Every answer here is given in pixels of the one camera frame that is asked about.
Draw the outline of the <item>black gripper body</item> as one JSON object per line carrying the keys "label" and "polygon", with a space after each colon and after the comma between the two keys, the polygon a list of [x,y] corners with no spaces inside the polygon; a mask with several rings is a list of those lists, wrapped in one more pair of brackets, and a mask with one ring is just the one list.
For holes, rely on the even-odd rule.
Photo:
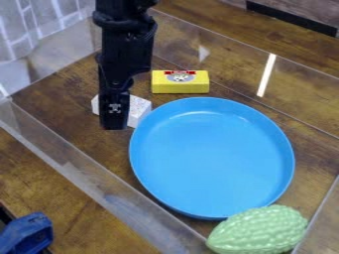
{"label": "black gripper body", "polygon": [[125,83],[151,69],[158,23],[149,9],[159,0],[95,0],[94,23],[102,28],[98,63],[110,83]]}

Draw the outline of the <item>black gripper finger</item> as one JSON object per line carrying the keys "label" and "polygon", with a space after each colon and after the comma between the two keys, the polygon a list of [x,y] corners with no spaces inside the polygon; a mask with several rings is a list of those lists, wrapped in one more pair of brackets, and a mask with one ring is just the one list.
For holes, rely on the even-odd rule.
{"label": "black gripper finger", "polygon": [[123,130],[127,127],[130,112],[130,88],[134,80],[126,82],[113,81],[109,78],[109,71],[101,65],[99,76],[99,122],[106,130]]}

